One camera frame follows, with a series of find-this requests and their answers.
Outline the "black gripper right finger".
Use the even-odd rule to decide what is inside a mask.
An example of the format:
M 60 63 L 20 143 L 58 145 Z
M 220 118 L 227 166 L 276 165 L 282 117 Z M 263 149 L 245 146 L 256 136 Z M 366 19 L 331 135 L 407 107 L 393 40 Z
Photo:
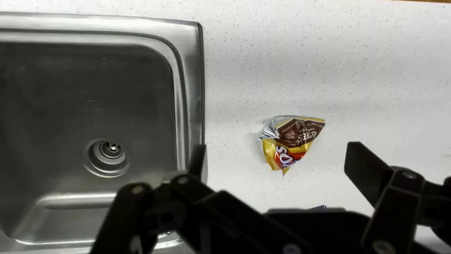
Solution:
M 369 254 L 435 254 L 414 239 L 428 227 L 451 245 L 451 182 L 427 180 L 421 173 L 387 165 L 359 141 L 347 143 L 344 172 L 373 207 L 361 239 Z

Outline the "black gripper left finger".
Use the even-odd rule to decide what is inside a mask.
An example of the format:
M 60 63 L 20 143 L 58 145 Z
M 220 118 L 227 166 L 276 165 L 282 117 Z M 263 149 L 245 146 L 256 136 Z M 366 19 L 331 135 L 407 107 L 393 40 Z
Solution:
M 156 189 L 144 182 L 122 186 L 89 254 L 152 254 L 162 232 L 176 232 L 194 254 L 263 251 L 251 228 L 261 214 L 203 183 L 204 160 L 206 146 L 196 145 L 186 173 Z

